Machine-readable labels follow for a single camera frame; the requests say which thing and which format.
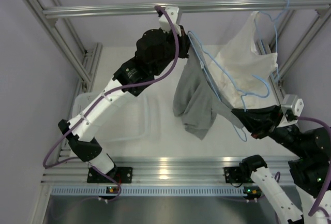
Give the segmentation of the grey tank top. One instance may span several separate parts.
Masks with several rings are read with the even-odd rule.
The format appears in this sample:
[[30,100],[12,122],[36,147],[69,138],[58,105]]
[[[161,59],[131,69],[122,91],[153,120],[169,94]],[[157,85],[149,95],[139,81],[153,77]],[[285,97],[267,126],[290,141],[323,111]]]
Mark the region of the grey tank top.
[[184,129],[203,140],[217,115],[223,116],[238,129],[243,124],[231,112],[233,107],[215,86],[215,81],[193,49],[180,76],[173,99],[173,114],[181,118]]

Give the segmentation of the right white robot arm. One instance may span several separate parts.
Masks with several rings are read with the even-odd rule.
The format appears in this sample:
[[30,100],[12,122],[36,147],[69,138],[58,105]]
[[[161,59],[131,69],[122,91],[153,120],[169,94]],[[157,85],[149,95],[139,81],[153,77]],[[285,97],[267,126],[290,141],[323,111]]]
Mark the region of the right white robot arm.
[[261,189],[279,223],[330,223],[330,126],[284,105],[234,108],[232,113],[253,138],[269,137],[297,156],[288,165],[301,207],[293,204],[260,155],[239,163],[240,181],[251,181]]

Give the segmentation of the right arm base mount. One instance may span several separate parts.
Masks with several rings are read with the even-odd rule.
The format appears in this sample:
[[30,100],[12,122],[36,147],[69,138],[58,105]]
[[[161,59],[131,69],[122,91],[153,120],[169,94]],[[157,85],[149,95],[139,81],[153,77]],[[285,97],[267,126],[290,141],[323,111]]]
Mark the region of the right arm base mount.
[[243,172],[240,167],[224,167],[224,177],[226,183],[229,184],[240,184],[244,182]]

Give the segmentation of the light blue wire hanger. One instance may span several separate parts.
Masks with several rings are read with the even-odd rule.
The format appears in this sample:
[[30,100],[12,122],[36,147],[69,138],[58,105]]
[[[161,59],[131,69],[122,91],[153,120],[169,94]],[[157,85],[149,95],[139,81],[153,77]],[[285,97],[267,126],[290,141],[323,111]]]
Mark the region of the light blue wire hanger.
[[203,48],[201,41],[194,32],[189,31],[188,37],[213,92],[217,96],[219,102],[225,105],[222,116],[229,119],[236,132],[243,130],[243,124],[241,124],[238,118],[231,113],[231,109],[233,109],[234,104],[240,100],[241,109],[247,110],[244,100],[244,97],[246,96],[262,99],[267,98],[270,95],[270,85],[266,82],[266,75],[252,75],[265,86],[265,94],[261,95],[256,92],[243,90],[238,86],[238,82],[235,81],[234,77],[231,76],[225,67],[221,65],[220,60],[211,56],[211,54]]

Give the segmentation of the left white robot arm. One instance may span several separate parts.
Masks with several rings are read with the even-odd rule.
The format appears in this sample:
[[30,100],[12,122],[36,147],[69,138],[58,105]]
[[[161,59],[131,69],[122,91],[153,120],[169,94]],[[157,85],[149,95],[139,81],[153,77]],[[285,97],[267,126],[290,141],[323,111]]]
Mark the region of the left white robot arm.
[[96,140],[96,133],[123,105],[165,79],[179,58],[187,58],[190,41],[179,25],[168,32],[150,29],[136,45],[134,57],[120,66],[104,90],[77,116],[58,124],[74,154],[107,183],[116,179],[117,166]]

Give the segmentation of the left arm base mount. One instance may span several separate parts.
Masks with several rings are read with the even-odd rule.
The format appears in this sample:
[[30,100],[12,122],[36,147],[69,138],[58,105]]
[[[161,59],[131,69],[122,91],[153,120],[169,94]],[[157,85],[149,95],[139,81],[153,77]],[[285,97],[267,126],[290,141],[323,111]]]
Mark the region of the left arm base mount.
[[[109,177],[113,178],[119,184],[131,184],[132,183],[132,167],[118,167],[116,173]],[[87,175],[87,183],[110,183],[111,181],[99,174],[96,170],[89,168]]]

